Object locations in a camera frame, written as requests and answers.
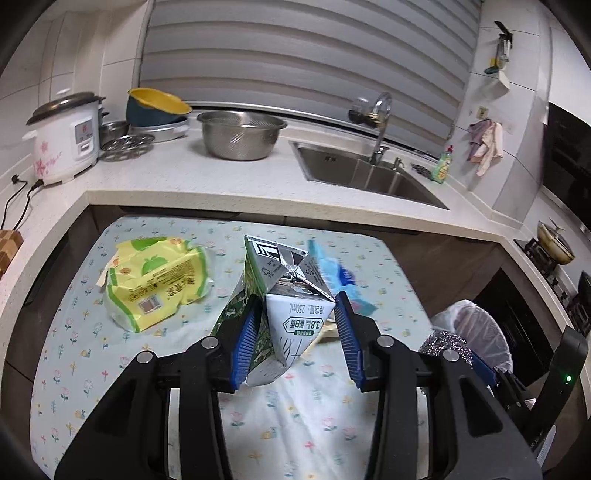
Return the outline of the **blue white wipes packet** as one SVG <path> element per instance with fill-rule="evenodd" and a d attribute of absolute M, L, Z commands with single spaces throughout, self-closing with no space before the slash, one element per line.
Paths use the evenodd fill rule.
<path fill-rule="evenodd" d="M 363 298 L 353 273 L 342 266 L 342 263 L 337 258 L 325 254 L 321 245 L 314 239 L 308 240 L 308 253 L 314 257 L 322 278 L 324 278 L 325 284 L 328 285 L 332 295 L 335 296 L 341 292 L 346 293 L 349 303 L 356 314 L 371 317 L 376 312 L 378 307 Z"/>

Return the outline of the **metal scouring ball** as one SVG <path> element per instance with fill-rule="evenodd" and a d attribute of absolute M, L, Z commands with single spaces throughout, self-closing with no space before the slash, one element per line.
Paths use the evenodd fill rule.
<path fill-rule="evenodd" d="M 458 334 L 447 330 L 434 330 L 419 349 L 422 354 L 441 356 L 449 361 L 463 359 L 472 366 L 472 351 Z"/>

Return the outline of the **green white milk carton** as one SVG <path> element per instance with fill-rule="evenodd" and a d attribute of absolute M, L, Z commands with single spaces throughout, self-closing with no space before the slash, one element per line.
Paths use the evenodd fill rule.
<path fill-rule="evenodd" d="M 307 250 L 246 235 L 245 262 L 212 335 L 221 343 L 219 377 L 229 382 L 235 327 L 249 301 L 262 302 L 259 336 L 242 383 L 263 386 L 283 376 L 304 353 L 335 308 L 335 299 Z"/>

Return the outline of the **yellow green snack bag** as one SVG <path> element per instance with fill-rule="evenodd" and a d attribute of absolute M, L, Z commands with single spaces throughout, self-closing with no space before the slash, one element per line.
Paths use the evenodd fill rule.
<path fill-rule="evenodd" d="M 213 287 L 213 259 L 204 246 L 179 237 L 137 238 L 116 245 L 99 275 L 109 317 L 139 333 L 205 298 Z"/>

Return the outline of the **trash bin with liner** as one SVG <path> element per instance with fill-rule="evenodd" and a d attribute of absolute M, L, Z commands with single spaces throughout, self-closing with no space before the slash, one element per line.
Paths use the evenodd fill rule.
<path fill-rule="evenodd" d="M 453 332 L 492 369 L 512 373 L 508 341 L 494 318 L 470 300 L 460 300 L 431 318 L 435 329 Z"/>

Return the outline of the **black built-in oven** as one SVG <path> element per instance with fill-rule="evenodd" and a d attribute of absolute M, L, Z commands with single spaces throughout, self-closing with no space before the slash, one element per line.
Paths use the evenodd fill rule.
<path fill-rule="evenodd" d="M 513 359 L 513 373 L 525 386 L 548 374 L 562 337 L 545 305 L 539 305 L 537 300 L 528 302 L 503 268 L 475 298 L 475 303 L 493 317 L 503 332 Z"/>

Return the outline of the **floral patterned tablecloth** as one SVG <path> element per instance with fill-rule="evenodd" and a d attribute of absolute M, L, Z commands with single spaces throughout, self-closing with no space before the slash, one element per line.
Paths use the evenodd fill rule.
<path fill-rule="evenodd" d="M 49 328 L 31 454 L 55 479 L 422 477 L 431 332 L 376 238 L 125 217 Z"/>

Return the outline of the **black gas stove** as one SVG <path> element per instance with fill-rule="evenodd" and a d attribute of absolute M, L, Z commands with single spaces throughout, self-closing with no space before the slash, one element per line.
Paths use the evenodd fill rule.
<path fill-rule="evenodd" d="M 576 292 L 571 294 L 564 281 L 559 277 L 557 261 L 550 257 L 538 240 L 534 238 L 530 240 L 515 239 L 514 242 L 542 274 L 563 306 L 576 310 L 581 315 L 590 316 L 590 275 L 587 272 L 581 272 Z"/>

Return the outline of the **cream frying pan with lid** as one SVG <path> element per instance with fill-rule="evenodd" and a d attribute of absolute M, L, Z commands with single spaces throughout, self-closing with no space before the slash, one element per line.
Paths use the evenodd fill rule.
<path fill-rule="evenodd" d="M 563 230 L 553 219 L 550 224 L 539 221 L 537 225 L 537 239 L 546 253 L 559 265 L 567 265 L 575 259 L 575 255 L 568 242 L 561 235 Z"/>

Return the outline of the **stainless steel sink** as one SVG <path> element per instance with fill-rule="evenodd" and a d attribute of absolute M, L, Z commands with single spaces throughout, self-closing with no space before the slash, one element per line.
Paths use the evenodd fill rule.
<path fill-rule="evenodd" d="M 427 187 L 405 171 L 400 159 L 371 164 L 365 156 L 334 148 L 291 142 L 310 181 L 362 190 L 448 210 Z"/>

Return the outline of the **dark scrubber by sink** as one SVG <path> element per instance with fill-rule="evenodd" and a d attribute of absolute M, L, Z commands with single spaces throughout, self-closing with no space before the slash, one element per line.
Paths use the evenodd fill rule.
<path fill-rule="evenodd" d="M 420 165 L 420 164 L 413 163 L 412 169 L 415 170 L 419 175 L 421 175 L 429 180 L 433 180 L 432 171 L 429 170 L 427 167 Z"/>

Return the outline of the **green dish soap bottle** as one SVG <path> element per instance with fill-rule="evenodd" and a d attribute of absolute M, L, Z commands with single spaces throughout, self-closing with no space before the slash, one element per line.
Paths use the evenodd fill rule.
<path fill-rule="evenodd" d="M 431 180 L 443 184 L 448 176 L 453 162 L 454 147 L 450 145 L 439 158 L 435 168 L 431 172 Z"/>

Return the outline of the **checkered wooden cutting board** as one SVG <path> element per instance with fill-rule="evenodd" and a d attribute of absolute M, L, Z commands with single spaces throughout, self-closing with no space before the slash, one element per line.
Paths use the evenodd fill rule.
<path fill-rule="evenodd" d="M 23 237 L 19 231 L 0 231 L 0 278 L 8 270 L 22 244 Z"/>

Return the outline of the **grey window blind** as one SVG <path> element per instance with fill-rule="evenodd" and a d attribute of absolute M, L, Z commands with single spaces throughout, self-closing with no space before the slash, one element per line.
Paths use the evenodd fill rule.
<path fill-rule="evenodd" d="M 464 100 L 478 1 L 158 1 L 139 83 L 200 107 L 348 123 L 392 98 L 389 140 L 438 155 Z"/>

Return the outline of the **wall hook with brush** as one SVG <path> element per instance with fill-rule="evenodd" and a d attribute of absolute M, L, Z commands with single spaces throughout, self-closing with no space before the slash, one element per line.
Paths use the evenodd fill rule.
<path fill-rule="evenodd" d="M 509 91 L 511 88 L 510 80 L 505 73 L 507 64 L 510 62 L 510 54 L 513 46 L 513 33 L 501 21 L 495 21 L 495 25 L 500 30 L 495 56 L 490 61 L 489 66 L 484 73 L 492 78 L 496 78 L 501 86 Z"/>

